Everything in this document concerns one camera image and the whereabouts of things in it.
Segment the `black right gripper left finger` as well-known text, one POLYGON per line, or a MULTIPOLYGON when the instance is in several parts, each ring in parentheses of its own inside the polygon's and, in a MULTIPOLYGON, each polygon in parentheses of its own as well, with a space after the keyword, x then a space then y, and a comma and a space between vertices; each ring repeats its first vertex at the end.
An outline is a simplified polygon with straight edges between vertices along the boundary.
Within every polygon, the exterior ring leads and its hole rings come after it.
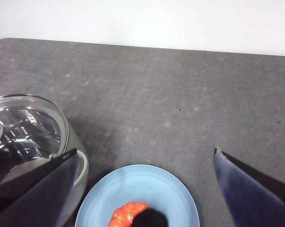
POLYGON ((71 149, 0 184, 0 227, 56 227, 76 171, 77 150, 71 149))

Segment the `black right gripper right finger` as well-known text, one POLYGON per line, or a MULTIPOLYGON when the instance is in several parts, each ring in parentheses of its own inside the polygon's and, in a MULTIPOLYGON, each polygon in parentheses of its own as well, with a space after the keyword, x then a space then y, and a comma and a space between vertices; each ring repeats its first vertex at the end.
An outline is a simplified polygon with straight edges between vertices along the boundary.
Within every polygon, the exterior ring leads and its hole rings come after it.
POLYGON ((214 150, 214 170, 238 227, 285 227, 285 183, 214 150))

